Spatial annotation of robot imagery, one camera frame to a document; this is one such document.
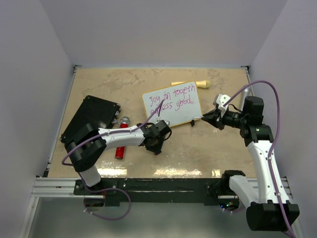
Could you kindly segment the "yellow framed whiteboard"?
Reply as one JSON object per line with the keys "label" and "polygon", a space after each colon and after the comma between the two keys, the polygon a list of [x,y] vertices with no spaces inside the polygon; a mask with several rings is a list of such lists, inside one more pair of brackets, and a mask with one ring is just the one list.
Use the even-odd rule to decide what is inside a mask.
{"label": "yellow framed whiteboard", "polygon": [[169,86],[142,95],[149,122],[157,119],[185,121],[202,116],[198,89],[194,81]]}

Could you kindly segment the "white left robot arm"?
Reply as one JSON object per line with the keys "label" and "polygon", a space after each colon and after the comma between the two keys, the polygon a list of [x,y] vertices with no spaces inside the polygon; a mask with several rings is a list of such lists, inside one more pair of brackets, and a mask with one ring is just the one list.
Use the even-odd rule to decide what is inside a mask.
{"label": "white left robot arm", "polygon": [[83,179],[85,189],[91,194],[98,194],[103,188],[103,183],[96,162],[105,150],[144,146],[147,151],[158,155],[163,143],[171,134],[169,123],[164,120],[117,129],[97,128],[87,124],[68,142],[64,142],[67,154],[62,164],[66,165],[65,160],[69,158],[69,166],[72,166]]}

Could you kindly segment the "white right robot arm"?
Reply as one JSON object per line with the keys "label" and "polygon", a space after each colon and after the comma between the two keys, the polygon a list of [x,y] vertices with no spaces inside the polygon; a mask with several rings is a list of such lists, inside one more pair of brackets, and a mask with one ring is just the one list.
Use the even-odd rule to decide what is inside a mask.
{"label": "white right robot arm", "polygon": [[220,130],[225,126],[240,130],[254,162],[258,189],[253,188],[241,171],[225,171],[220,188],[227,195],[235,193],[239,197],[252,231],[290,231],[300,210],[297,204],[291,203],[279,176],[271,148],[273,134],[263,124],[264,102],[259,97],[247,96],[243,109],[232,112],[227,106],[229,100],[228,95],[216,95],[215,109],[204,114],[202,120]]}

